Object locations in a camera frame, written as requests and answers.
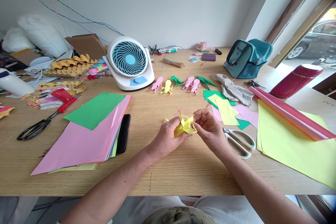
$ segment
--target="white plastic bag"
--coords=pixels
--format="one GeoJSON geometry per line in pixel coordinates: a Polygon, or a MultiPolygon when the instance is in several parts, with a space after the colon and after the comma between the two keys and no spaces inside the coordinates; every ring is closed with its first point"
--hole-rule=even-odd
{"type": "Polygon", "coordinates": [[[10,53],[24,49],[34,49],[35,45],[24,35],[20,28],[10,28],[3,38],[2,48],[10,53]]]}
{"type": "Polygon", "coordinates": [[[68,51],[56,29],[42,16],[26,14],[17,19],[27,37],[48,55],[55,58],[68,51]]]}

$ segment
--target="desk fan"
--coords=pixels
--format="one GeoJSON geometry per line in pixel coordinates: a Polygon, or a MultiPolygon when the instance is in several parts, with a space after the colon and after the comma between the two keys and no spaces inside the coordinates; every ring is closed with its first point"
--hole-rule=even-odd
{"type": "Polygon", "coordinates": [[[122,91],[137,91],[154,82],[148,49],[130,37],[113,40],[103,59],[122,91]]]}

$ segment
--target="black smartphone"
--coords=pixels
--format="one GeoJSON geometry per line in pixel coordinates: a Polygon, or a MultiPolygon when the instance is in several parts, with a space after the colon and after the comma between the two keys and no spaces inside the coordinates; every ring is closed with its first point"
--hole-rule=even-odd
{"type": "Polygon", "coordinates": [[[116,155],[123,154],[126,150],[128,128],[130,127],[130,121],[131,121],[131,115],[130,114],[124,115],[120,125],[117,151],[115,153],[116,155]]]}

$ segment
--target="fan knob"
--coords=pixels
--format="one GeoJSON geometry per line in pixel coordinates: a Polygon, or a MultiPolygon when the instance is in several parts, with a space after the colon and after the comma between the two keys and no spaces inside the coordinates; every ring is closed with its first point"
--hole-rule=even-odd
{"type": "Polygon", "coordinates": [[[141,78],[135,78],[135,79],[134,79],[134,82],[135,82],[135,83],[138,83],[138,84],[141,83],[141,78]]]}

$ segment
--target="wooden table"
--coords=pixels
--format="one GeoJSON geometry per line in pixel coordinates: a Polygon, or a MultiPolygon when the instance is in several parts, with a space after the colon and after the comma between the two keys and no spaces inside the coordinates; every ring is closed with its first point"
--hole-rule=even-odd
{"type": "MultiPolygon", "coordinates": [[[[188,56],[191,50],[181,50],[167,54],[171,60],[185,64],[184,68],[165,64],[162,70],[163,56],[155,56],[155,78],[163,76],[164,81],[172,75],[181,80],[200,75],[211,79],[213,74],[227,74],[223,67],[229,48],[222,48],[223,55],[217,55],[215,62],[191,63],[188,56]]],[[[257,81],[269,91],[286,75],[269,66],[264,66],[257,81]]],[[[243,85],[245,80],[234,80],[243,85]]],[[[48,128],[38,137],[30,141],[17,141],[20,132],[30,125],[47,118],[56,109],[38,110],[29,108],[20,99],[0,96],[0,102],[6,106],[14,106],[10,116],[0,120],[0,195],[34,195],[34,196],[81,196],[110,172],[121,166],[141,148],[149,144],[156,136],[165,118],[184,114],[192,116],[199,108],[210,108],[204,100],[204,85],[198,88],[198,95],[188,93],[181,86],[173,88],[173,94],[148,92],[148,89],[126,93],[122,92],[112,77],[85,82],[86,90],[73,103],[65,114],[77,109],[100,92],[131,94],[132,99],[127,109],[131,114],[131,124],[126,152],[99,164],[95,171],[63,171],[53,174],[29,176],[40,162],[39,156],[49,149],[64,131],[68,121],[62,115],[55,117],[48,128]]],[[[211,90],[220,90],[210,86],[211,90]]],[[[336,130],[336,101],[311,89],[303,88],[299,93],[286,101],[293,107],[313,114],[321,115],[328,127],[336,130]]],[[[256,98],[251,110],[257,111],[256,98]]],[[[254,139],[257,130],[248,126],[245,130],[254,139]]],[[[305,175],[274,161],[258,150],[246,160],[248,165],[258,172],[266,181],[284,194],[335,194],[335,191],[306,177],[305,175]]],[[[136,183],[130,195],[241,195],[237,186],[224,165],[207,148],[201,138],[194,134],[177,150],[152,166],[136,183]]]]}

